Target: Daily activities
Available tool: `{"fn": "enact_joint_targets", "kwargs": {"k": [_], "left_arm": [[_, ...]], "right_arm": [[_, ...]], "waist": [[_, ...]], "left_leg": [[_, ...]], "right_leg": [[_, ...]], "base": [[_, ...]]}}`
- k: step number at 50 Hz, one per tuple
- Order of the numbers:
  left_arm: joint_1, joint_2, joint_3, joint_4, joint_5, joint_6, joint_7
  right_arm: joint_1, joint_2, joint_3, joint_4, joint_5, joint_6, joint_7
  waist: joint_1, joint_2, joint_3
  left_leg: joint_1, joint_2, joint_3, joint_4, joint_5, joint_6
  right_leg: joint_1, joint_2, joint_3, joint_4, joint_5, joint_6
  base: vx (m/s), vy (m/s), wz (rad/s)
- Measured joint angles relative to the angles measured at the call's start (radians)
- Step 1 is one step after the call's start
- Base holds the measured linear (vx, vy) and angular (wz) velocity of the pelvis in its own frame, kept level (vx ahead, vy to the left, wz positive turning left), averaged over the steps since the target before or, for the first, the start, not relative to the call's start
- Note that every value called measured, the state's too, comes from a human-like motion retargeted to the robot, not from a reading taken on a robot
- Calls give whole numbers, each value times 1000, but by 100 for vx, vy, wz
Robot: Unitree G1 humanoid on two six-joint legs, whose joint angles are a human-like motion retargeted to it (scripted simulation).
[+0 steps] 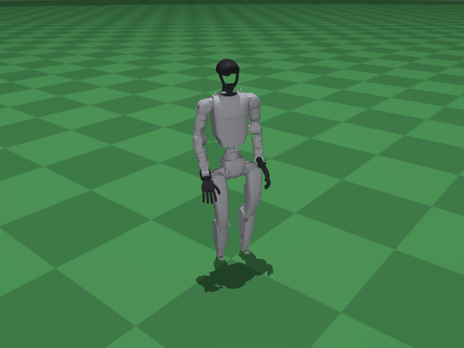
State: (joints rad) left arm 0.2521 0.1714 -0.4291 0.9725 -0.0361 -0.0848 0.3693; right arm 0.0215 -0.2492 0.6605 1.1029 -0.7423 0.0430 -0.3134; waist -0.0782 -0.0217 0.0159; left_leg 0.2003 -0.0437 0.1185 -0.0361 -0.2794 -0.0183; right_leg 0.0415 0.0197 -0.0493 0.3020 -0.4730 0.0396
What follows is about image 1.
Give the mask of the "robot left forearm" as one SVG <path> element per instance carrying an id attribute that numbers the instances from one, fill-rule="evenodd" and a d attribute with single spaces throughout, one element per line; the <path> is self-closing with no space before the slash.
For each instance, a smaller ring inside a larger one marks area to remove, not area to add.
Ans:
<path id="1" fill-rule="evenodd" d="M 262 161 L 264 161 L 263 158 L 263 146 L 262 146 L 262 127 L 260 125 L 260 136 L 254 136 L 252 137 L 252 145 L 253 145 L 253 154 L 254 154 L 254 162 L 257 164 L 257 157 L 261 157 Z"/>

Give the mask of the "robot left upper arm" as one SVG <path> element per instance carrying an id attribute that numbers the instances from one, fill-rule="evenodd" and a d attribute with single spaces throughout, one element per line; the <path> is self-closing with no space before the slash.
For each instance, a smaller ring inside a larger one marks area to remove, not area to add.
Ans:
<path id="1" fill-rule="evenodd" d="M 245 93 L 249 99 L 249 119 L 251 124 L 249 125 L 250 135 L 260 134 L 260 99 L 253 93 Z"/>

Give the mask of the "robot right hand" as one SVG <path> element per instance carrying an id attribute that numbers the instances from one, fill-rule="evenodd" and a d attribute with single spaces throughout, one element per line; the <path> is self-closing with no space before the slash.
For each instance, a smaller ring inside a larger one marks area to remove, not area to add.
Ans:
<path id="1" fill-rule="evenodd" d="M 209 169 L 209 172 L 210 172 L 210 169 Z M 215 194 L 215 189 L 217 190 L 218 194 L 220 194 L 220 190 L 214 184 L 214 181 L 210 180 L 212 178 L 211 172 L 210 172 L 210 175 L 207 175 L 207 176 L 204 176 L 204 177 L 202 177 L 202 172 L 201 171 L 199 173 L 200 173 L 201 180 L 203 181 L 203 183 L 202 183 L 202 200 L 203 200 L 203 203 L 204 203 L 204 200 L 205 200 L 204 193 L 206 192 L 207 204 L 209 204 L 209 195 L 208 195 L 208 192 L 209 192 L 210 193 L 210 200 L 211 200 L 211 204 L 212 204 L 213 203 L 212 193 L 214 195 L 215 202 L 216 202 L 217 197 L 216 197 L 216 194 Z"/>

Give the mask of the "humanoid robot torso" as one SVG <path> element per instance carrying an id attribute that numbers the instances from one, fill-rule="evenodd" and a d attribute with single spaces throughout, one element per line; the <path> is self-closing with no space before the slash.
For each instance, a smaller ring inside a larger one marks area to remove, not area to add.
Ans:
<path id="1" fill-rule="evenodd" d="M 249 99 L 239 89 L 235 96 L 223 96 L 227 93 L 221 91 L 211 95 L 213 98 L 212 111 L 210 112 L 212 133 L 224 151 L 224 157 L 220 158 L 220 166 L 224 167 L 225 178 L 238 178 L 246 173 L 245 158 L 240 155 L 240 148 L 244 144 L 248 133 Z"/>

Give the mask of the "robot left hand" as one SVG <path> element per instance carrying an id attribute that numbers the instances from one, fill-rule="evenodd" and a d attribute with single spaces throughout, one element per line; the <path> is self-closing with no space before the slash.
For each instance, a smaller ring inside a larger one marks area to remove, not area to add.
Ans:
<path id="1" fill-rule="evenodd" d="M 260 167 L 265 175 L 265 182 L 267 182 L 267 184 L 265 185 L 265 189 L 268 189 L 269 186 L 270 186 L 270 174 L 268 172 L 268 169 L 267 167 L 265 166 L 266 165 L 266 162 L 263 162 L 262 161 L 262 158 L 261 157 L 257 157 L 256 159 L 257 161 L 257 164 L 258 164 L 258 167 Z"/>

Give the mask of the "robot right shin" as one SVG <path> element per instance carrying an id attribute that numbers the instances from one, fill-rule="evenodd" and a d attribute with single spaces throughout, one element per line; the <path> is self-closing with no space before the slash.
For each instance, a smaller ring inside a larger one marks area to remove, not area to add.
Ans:
<path id="1" fill-rule="evenodd" d="M 214 242 L 215 242 L 215 246 L 216 246 L 216 255 L 218 257 L 218 259 L 220 258 L 220 256 L 223 256 L 224 257 L 224 253 L 225 253 L 225 248 L 227 246 L 227 243 L 228 243 L 228 232 L 226 229 L 222 230 L 220 232 L 220 230 L 218 229 L 217 225 L 216 225 L 216 219 L 213 220 L 213 238 L 214 238 Z"/>

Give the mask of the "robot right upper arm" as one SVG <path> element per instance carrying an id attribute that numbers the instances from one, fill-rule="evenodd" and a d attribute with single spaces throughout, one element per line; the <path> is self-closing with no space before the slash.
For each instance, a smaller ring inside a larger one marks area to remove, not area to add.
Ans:
<path id="1" fill-rule="evenodd" d="M 196 104 L 196 116 L 194 121 L 194 134 L 202 137 L 202 146 L 208 142 L 208 137 L 203 133 L 207 124 L 207 114 L 212 111 L 213 98 L 202 99 Z"/>

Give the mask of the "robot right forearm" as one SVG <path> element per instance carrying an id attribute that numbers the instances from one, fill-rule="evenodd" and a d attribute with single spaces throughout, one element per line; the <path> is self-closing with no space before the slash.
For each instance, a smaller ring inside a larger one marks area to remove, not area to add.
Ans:
<path id="1" fill-rule="evenodd" d="M 202 146 L 202 137 L 200 135 L 194 136 L 193 148 L 197 157 L 197 161 L 199 160 L 199 168 L 202 172 L 202 177 L 210 175 L 209 162 L 207 161 L 207 148 Z"/>

